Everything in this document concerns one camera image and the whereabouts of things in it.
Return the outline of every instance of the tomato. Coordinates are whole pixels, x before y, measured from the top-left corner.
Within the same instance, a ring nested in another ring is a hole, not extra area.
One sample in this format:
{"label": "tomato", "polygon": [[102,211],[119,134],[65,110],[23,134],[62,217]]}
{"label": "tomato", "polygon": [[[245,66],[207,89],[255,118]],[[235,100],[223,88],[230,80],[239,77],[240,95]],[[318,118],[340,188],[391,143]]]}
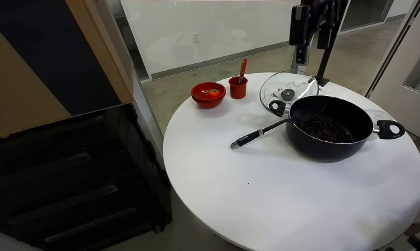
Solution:
{"label": "tomato", "polygon": [[208,95],[209,95],[209,99],[214,99],[214,98],[219,97],[221,95],[221,92],[216,89],[211,89]]}

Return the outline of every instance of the concrete floor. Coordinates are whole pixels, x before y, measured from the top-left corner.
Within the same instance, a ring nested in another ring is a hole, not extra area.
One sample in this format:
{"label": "concrete floor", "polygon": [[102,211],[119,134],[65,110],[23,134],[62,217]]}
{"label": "concrete floor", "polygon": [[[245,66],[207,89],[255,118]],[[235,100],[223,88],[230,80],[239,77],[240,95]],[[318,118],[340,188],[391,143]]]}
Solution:
{"label": "concrete floor", "polygon": [[[362,93],[374,74],[400,21],[339,35],[325,76],[334,83]],[[248,57],[248,73],[282,71],[290,68],[293,48],[281,48]],[[313,49],[309,73],[317,72],[323,51]],[[157,79],[143,85],[162,133],[175,110],[190,96],[190,89],[204,81],[219,81],[239,73],[240,60],[225,62],[187,73]],[[420,151],[420,139],[411,135]],[[240,251],[205,227],[189,212],[174,191],[171,192],[173,222],[161,234],[153,232],[116,244],[107,251]],[[408,251],[411,246],[401,236],[390,246]]]}

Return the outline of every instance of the black pot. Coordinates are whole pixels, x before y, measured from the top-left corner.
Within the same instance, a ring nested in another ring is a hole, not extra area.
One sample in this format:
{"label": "black pot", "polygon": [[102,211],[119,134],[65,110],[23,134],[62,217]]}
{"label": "black pot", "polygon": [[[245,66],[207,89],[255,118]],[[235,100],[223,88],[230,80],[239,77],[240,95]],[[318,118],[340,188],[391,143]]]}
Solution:
{"label": "black pot", "polygon": [[[377,125],[379,129],[374,128],[373,121],[368,114],[351,102],[343,99],[329,96],[309,96],[295,101],[289,112],[292,117],[294,111],[298,106],[306,102],[310,98],[323,97],[327,101],[325,109],[319,116],[328,117],[343,127],[346,132],[352,137],[352,143],[333,143],[315,138],[304,131],[298,125],[287,123],[286,133],[289,140],[299,152],[320,160],[339,161],[353,156],[365,144],[368,137],[376,133],[381,139],[395,139],[405,134],[405,129],[402,124],[391,120],[379,120]],[[285,103],[281,101],[273,101],[269,104],[271,111],[281,116]],[[399,128],[398,133],[393,133],[390,126],[395,125]]]}

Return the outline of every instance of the red bowl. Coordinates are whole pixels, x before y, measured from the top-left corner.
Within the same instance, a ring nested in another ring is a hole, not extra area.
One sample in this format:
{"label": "red bowl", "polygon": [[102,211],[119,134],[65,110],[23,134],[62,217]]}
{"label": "red bowl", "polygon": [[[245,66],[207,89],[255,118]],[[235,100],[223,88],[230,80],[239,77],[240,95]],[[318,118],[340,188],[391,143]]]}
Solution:
{"label": "red bowl", "polygon": [[[221,95],[213,99],[209,98],[207,95],[205,95],[205,91],[209,91],[211,89],[219,90]],[[223,101],[225,95],[226,88],[222,84],[215,82],[200,83],[191,89],[191,97],[199,106],[203,108],[213,108],[219,105]]]}

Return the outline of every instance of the electrical outlet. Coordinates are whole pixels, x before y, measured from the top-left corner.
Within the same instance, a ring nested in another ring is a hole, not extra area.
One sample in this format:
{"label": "electrical outlet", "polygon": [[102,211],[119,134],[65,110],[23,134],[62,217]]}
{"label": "electrical outlet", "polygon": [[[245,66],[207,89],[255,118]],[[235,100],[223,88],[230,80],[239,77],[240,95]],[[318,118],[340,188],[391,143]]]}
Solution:
{"label": "electrical outlet", "polygon": [[193,42],[197,43],[199,40],[197,39],[197,32],[193,33]]}

